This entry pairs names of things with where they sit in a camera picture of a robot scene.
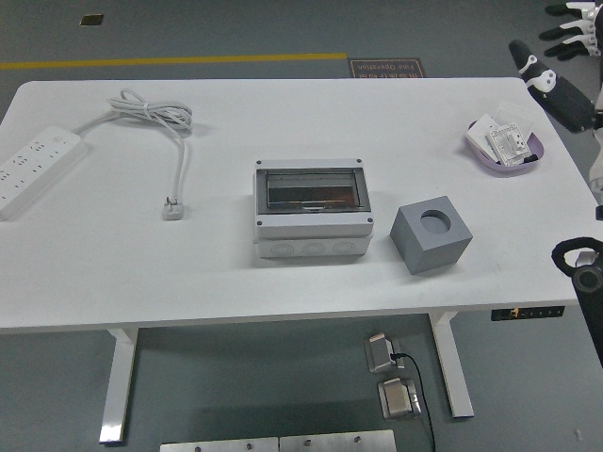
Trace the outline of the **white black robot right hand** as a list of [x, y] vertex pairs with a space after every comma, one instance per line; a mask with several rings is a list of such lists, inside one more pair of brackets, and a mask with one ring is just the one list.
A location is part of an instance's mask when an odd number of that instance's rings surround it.
[[[576, 56], [602, 58], [602, 7], [594, 1], [570, 1], [546, 7], [551, 16], [571, 15], [570, 22], [559, 24], [539, 35], [540, 40], [558, 43], [545, 50], [547, 57], [560, 61]], [[590, 130], [602, 142], [602, 98], [589, 100], [572, 83], [555, 73], [521, 40], [509, 43], [516, 69], [531, 97], [560, 125], [572, 133]]]

